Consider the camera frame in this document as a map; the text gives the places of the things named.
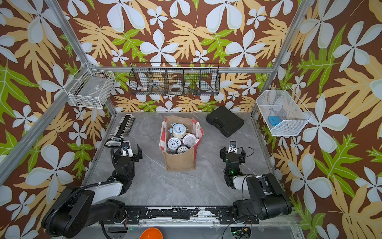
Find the red burlap canvas bag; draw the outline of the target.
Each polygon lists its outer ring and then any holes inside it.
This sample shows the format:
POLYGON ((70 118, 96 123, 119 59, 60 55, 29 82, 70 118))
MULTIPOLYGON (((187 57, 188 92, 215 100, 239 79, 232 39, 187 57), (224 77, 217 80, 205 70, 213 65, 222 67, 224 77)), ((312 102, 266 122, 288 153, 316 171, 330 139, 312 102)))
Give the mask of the red burlap canvas bag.
POLYGON ((196 169, 197 149, 204 131, 195 119, 167 116, 162 122, 159 146, 166 169, 186 172, 196 169))

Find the light pink round clock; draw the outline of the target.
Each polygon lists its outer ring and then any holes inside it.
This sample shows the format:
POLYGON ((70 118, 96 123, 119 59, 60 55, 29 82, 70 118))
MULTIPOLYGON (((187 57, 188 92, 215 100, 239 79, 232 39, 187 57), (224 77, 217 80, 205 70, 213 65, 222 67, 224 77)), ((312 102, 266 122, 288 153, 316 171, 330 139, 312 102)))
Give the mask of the light pink round clock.
POLYGON ((196 144, 197 140, 198 139, 194 134, 186 134, 183 138, 183 144, 191 148, 196 144))

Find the black round alarm clock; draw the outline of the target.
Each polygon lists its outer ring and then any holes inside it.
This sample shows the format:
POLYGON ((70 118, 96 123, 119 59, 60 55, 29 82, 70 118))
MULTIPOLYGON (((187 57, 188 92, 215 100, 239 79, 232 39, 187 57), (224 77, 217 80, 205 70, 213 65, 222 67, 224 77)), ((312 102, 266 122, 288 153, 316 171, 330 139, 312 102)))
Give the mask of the black round alarm clock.
POLYGON ((185 153, 189 150, 190 148, 187 146, 187 145, 180 145, 177 150, 176 150, 176 154, 181 154, 181 153, 185 153))

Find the white round alarm clock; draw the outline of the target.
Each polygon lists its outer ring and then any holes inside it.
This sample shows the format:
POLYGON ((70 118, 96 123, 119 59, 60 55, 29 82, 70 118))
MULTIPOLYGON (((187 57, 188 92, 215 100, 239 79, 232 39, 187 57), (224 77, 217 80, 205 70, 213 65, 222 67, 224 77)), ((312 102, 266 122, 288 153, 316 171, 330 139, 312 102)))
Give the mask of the white round alarm clock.
POLYGON ((171 137, 167 141, 167 149, 170 153, 177 153, 177 148, 182 145, 182 142, 179 138, 171 137))

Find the beige twin-bell alarm clock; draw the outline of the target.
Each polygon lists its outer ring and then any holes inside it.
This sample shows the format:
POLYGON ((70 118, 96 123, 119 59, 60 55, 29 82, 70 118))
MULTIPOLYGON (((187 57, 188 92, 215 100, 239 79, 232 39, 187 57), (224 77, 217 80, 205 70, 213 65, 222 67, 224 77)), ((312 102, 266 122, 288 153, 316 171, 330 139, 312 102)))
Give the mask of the beige twin-bell alarm clock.
POLYGON ((169 133, 178 139, 183 139, 187 134, 187 128, 182 123, 174 123, 169 129, 169 133))

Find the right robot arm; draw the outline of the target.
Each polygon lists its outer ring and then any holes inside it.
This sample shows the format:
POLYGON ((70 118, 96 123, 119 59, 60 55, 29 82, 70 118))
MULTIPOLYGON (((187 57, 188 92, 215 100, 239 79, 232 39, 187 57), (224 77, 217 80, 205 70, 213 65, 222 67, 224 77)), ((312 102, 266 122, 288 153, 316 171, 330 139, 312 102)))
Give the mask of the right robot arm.
POLYGON ((239 190, 242 199, 232 206, 233 219, 243 222, 248 219, 254 223, 292 213, 292 205, 275 175, 260 176, 244 174, 240 165, 245 162, 246 152, 235 145, 220 150, 220 158, 225 163, 224 179, 228 187, 239 190))

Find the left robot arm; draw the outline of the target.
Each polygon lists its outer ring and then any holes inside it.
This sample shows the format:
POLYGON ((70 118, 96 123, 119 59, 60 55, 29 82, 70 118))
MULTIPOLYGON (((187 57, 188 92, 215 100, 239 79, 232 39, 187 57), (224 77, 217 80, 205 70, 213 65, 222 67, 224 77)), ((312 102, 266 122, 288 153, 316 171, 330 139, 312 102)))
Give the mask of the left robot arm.
POLYGON ((41 225, 51 237, 73 238, 83 228, 106 221, 125 221, 125 204, 115 199, 127 192, 135 176, 135 163, 143 158, 139 147, 133 153, 125 141, 112 152, 114 171, 104 182, 81 187, 70 186, 44 216, 41 225))

